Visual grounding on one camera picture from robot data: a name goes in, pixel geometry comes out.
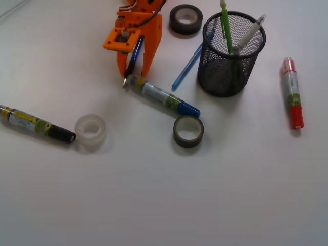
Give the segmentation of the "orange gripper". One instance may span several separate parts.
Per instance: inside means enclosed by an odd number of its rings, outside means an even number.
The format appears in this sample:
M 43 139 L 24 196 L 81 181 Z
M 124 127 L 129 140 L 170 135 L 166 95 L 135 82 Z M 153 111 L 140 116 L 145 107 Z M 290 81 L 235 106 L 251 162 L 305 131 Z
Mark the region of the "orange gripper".
M 160 11 L 166 1 L 127 1 L 120 6 L 114 27 L 141 28 L 144 36 L 144 56 L 141 75 L 146 77 L 162 38 L 162 15 Z M 117 65 L 122 77 L 125 76 L 128 52 L 117 52 Z

